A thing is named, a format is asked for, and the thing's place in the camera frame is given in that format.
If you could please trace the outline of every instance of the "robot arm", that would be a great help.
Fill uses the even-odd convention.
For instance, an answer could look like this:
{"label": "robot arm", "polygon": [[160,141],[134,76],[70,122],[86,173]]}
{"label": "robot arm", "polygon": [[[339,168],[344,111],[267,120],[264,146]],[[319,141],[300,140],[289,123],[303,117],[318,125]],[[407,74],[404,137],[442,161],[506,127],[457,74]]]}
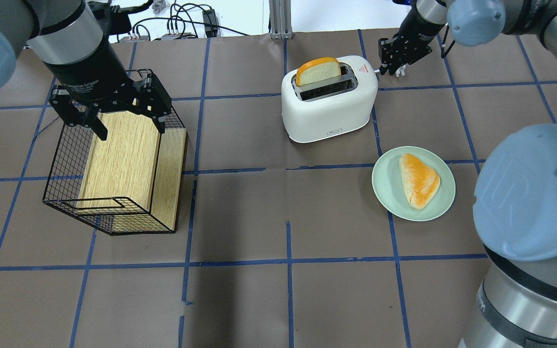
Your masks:
{"label": "robot arm", "polygon": [[429,43],[446,23],[464,46],[485,44],[500,33],[530,33],[557,57],[557,0],[415,0],[398,33],[378,42],[380,73],[394,74],[431,53]]}
{"label": "robot arm", "polygon": [[[151,70],[139,71],[141,81],[128,77],[108,42],[110,26],[101,26],[84,0],[11,0],[6,6],[0,11],[0,88],[27,42],[61,83],[49,103],[66,125],[91,128],[105,140],[98,113],[127,110],[150,117],[164,132],[170,96]],[[18,25],[9,26],[12,21]]]}

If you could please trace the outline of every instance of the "plate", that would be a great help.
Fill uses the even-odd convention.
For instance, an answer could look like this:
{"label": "plate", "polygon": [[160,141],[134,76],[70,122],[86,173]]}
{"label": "plate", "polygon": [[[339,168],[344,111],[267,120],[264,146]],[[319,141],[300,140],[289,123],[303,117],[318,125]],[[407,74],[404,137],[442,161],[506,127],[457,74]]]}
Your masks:
{"label": "plate", "polygon": [[[411,207],[403,191],[398,160],[406,152],[418,157],[440,176],[438,192],[422,210]],[[385,152],[373,167],[371,182],[380,203],[389,212],[405,220],[429,221],[439,218],[448,211],[455,200],[455,177],[451,168],[436,154],[420,147],[402,146]]]}

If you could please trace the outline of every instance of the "wooden board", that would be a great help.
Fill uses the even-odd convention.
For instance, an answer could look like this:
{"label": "wooden board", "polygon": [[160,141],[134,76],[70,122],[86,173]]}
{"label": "wooden board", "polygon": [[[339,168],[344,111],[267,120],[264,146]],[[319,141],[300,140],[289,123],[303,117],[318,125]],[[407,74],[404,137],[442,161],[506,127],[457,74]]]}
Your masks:
{"label": "wooden board", "polygon": [[[100,115],[106,141],[94,135],[79,199],[128,197],[149,210],[161,134],[152,119],[130,112]],[[77,208],[117,207],[115,201],[79,201]],[[96,213],[90,209],[86,214]]]}
{"label": "wooden board", "polygon": [[154,194],[152,215],[174,230],[177,217],[177,198],[186,151],[186,128],[167,129],[162,135]]}

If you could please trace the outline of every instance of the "metal post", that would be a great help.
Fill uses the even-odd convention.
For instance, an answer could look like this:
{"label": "metal post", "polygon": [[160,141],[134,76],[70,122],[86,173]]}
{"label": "metal post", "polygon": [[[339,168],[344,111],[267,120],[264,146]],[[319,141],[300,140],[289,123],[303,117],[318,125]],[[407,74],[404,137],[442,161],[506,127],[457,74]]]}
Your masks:
{"label": "metal post", "polygon": [[270,37],[293,37],[292,0],[270,0]]}

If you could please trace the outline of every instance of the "toaster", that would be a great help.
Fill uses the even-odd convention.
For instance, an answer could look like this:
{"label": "toaster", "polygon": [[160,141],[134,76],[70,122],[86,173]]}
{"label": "toaster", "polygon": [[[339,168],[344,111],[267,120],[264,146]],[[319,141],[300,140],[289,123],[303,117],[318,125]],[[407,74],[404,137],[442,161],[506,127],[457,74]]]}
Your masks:
{"label": "toaster", "polygon": [[378,93],[378,78],[363,57],[337,58],[341,75],[296,86],[296,71],[281,84],[285,130],[296,143],[311,143],[364,127]]}

